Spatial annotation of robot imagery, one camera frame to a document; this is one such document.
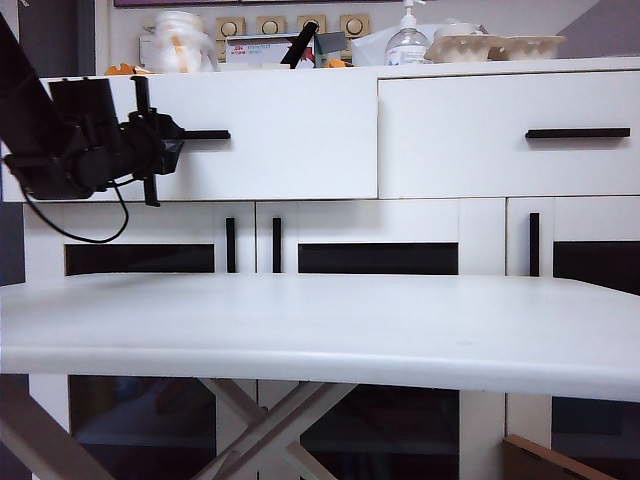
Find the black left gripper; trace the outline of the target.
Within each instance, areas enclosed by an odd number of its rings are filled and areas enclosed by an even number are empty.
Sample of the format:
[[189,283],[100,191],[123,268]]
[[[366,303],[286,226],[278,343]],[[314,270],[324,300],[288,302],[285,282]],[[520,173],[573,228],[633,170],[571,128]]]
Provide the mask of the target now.
[[[157,109],[150,105],[147,77],[133,75],[130,79],[135,84],[136,109],[128,114],[128,121],[121,125],[127,150],[119,177],[130,175],[133,180],[141,180],[145,204],[159,207],[155,166],[159,161],[160,175],[176,171],[181,153],[180,140],[184,139],[185,129],[168,114],[160,113],[157,120]],[[164,140],[162,149],[160,138]]]

